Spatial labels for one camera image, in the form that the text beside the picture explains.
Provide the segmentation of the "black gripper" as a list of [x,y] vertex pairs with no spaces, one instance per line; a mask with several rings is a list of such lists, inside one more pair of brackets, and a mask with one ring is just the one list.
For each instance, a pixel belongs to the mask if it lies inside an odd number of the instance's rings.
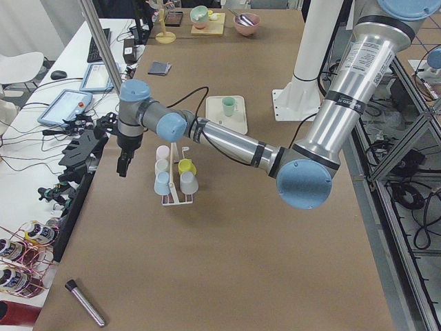
[[142,139],[142,134],[135,137],[129,137],[122,133],[117,135],[116,142],[121,148],[121,155],[117,161],[116,171],[120,177],[126,177],[134,152],[141,147]]

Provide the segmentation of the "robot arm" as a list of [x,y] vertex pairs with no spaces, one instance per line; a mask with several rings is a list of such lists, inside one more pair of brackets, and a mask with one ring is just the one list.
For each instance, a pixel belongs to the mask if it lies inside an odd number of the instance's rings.
[[146,82],[125,81],[119,94],[118,173],[126,175],[144,131],[151,130],[169,142],[189,137],[241,164],[263,169],[275,178],[279,195],[292,207],[320,206],[331,192],[342,145],[387,68],[439,8],[439,1],[363,1],[338,74],[309,132],[290,148],[275,148],[189,111],[168,108],[152,98]]

